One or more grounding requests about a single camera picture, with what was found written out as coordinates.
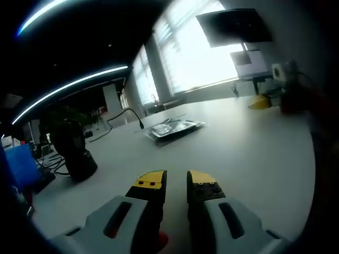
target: ceiling light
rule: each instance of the ceiling light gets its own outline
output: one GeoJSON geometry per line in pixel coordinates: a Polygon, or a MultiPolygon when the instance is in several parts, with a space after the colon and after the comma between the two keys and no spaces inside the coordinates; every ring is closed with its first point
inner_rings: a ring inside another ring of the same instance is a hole
{"type": "Polygon", "coordinates": [[[30,105],[28,108],[26,108],[19,116],[17,116],[15,118],[15,120],[12,122],[12,124],[16,123],[24,114],[26,114],[29,110],[31,110],[32,108],[34,108],[35,106],[37,106],[40,102],[43,102],[45,99],[47,99],[48,97],[70,87],[70,86],[73,86],[73,85],[76,85],[82,81],[85,81],[85,80],[88,80],[88,79],[91,79],[91,78],[94,78],[94,77],[97,77],[97,76],[100,76],[100,75],[104,75],[104,74],[107,74],[107,73],[110,73],[110,72],[114,72],[114,71],[118,71],[118,70],[123,70],[123,69],[127,69],[128,66],[122,66],[122,67],[118,67],[118,68],[114,68],[114,69],[110,69],[110,70],[105,70],[105,71],[102,71],[102,72],[98,72],[96,74],[92,74],[92,75],[89,75],[87,77],[84,77],[84,78],[81,78],[81,79],[78,79],[72,83],[69,83],[65,86],[62,86],[56,90],[54,90],[53,92],[45,95],[43,98],[40,98],[39,100],[37,100],[36,102],[34,102],[32,105],[30,105]]]}
{"type": "Polygon", "coordinates": [[[53,7],[65,2],[66,0],[54,0],[53,2],[49,3],[48,5],[46,5],[45,7],[43,7],[42,9],[40,9],[39,11],[37,11],[33,16],[31,16],[24,24],[23,26],[20,28],[19,32],[17,33],[18,35],[27,27],[29,26],[34,20],[36,20],[38,17],[40,17],[42,14],[44,14],[45,12],[49,11],[50,9],[52,9],[53,7]]]}

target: ceiling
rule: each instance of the ceiling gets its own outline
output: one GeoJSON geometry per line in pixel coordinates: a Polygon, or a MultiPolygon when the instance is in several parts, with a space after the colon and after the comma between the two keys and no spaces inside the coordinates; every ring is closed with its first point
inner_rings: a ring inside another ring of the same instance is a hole
{"type": "MultiPolygon", "coordinates": [[[[49,2],[26,0],[7,8],[13,13],[7,31],[11,41],[6,47],[10,78],[1,94],[23,97],[12,113],[71,81],[131,65],[169,0],[67,0],[16,36],[27,18],[49,2]]],[[[126,77],[130,71],[105,75],[84,86],[126,77]]]]}

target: white table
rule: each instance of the white table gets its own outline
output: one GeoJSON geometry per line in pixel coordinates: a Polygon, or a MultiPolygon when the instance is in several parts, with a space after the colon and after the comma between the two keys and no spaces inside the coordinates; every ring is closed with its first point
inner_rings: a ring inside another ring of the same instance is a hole
{"type": "Polygon", "coordinates": [[[227,196],[254,213],[263,228],[289,240],[302,232],[315,184],[313,143],[306,120],[283,116],[278,107],[248,109],[253,97],[185,104],[144,118],[145,127],[169,117],[204,121],[207,125],[164,147],[139,130],[139,123],[113,129],[87,145],[98,164],[88,180],[73,184],[57,176],[34,197],[33,220],[47,237],[84,225],[86,217],[116,195],[125,195],[141,174],[167,170],[161,230],[169,236],[162,253],[187,253],[190,246],[186,172],[216,178],[227,196]]]}

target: desk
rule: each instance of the desk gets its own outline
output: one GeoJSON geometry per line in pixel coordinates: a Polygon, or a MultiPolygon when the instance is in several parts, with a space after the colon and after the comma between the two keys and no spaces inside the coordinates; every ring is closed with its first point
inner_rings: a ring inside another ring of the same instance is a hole
{"type": "Polygon", "coordinates": [[[190,246],[186,172],[216,178],[269,228],[289,240],[302,232],[315,184],[313,143],[302,116],[283,116],[278,107],[248,109],[253,97],[219,99],[178,106],[144,118],[145,127],[169,117],[204,121],[197,132],[157,147],[132,122],[87,144],[98,164],[88,180],[73,184],[57,176],[34,197],[33,221],[47,237],[84,225],[86,217],[116,195],[125,195],[141,174],[167,170],[161,230],[169,236],[162,253],[187,253],[190,246]]]}

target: yellow object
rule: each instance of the yellow object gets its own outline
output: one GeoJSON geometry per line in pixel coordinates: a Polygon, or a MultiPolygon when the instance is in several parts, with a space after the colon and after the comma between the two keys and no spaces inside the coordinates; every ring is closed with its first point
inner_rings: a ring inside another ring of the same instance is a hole
{"type": "Polygon", "coordinates": [[[248,106],[252,110],[264,110],[269,107],[271,107],[270,100],[262,95],[258,95],[255,98],[255,102],[248,106]]]}
{"type": "Polygon", "coordinates": [[[194,184],[198,183],[215,183],[216,180],[211,177],[209,174],[201,173],[195,170],[190,170],[190,173],[192,175],[192,182],[194,184]]]}
{"type": "Polygon", "coordinates": [[[162,186],[161,180],[163,179],[163,173],[164,173],[164,170],[146,173],[140,176],[135,181],[133,186],[141,187],[141,188],[160,189],[162,186]]]}

